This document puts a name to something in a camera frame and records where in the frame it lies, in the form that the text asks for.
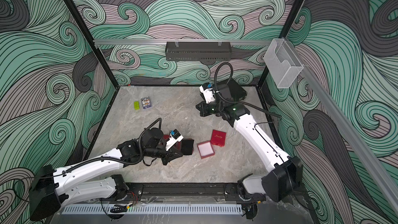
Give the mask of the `red jewelry box base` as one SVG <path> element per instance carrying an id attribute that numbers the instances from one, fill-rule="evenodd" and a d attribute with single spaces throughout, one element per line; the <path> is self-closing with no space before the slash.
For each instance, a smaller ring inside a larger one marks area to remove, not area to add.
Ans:
<path id="1" fill-rule="evenodd" d="M 200 153 L 201 159 L 211 157 L 215 154 L 213 146 L 210 141 L 202 142 L 197 144 L 198 151 Z"/>

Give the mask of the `red jewelry box lid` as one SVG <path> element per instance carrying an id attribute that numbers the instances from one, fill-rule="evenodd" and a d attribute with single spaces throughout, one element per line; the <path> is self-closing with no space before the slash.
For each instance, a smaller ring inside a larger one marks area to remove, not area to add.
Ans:
<path id="1" fill-rule="evenodd" d="M 213 130 L 210 143 L 214 146 L 224 147 L 226 142 L 226 133 L 218 130 Z"/>

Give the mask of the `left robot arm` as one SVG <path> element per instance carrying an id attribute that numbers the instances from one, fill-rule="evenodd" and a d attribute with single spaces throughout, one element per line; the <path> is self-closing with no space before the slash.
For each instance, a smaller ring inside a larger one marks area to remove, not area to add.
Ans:
<path id="1" fill-rule="evenodd" d="M 56 169 L 52 165 L 40 168 L 29 190 L 30 220 L 45 219 L 68 204 L 91 198 L 122 200 L 128 187 L 121 175 L 105 181 L 90 180 L 113 170 L 137 165 L 145 157 L 159 158 L 163 165 L 182 157 L 182 152 L 174 145 L 181 142 L 183 136 L 175 129 L 165 139 L 161 128 L 155 126 L 161 123 L 162 119 L 158 118 L 144 129 L 139 138 L 125 141 L 92 159 Z"/>

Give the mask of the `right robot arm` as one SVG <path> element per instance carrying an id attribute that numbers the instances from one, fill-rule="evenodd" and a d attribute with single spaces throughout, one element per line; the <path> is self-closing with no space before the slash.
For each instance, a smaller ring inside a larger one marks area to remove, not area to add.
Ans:
<path id="1" fill-rule="evenodd" d="M 232 75 L 224 81 L 218 81 L 218 73 L 225 65 L 232 66 L 229 62 L 220 63 L 216 68 L 213 83 L 200 86 L 203 100 L 196 108 L 202 117 L 215 115 L 227 121 L 246 139 L 264 164 L 265 174 L 250 174 L 238 182 L 239 196 L 244 201 L 249 201 L 255 195 L 263 195 L 278 202 L 288 195 L 294 195 L 295 190 L 302 184 L 302 161 L 280 148 L 261 128 L 250 109 L 270 116 L 273 113 L 245 102 L 247 91 Z"/>

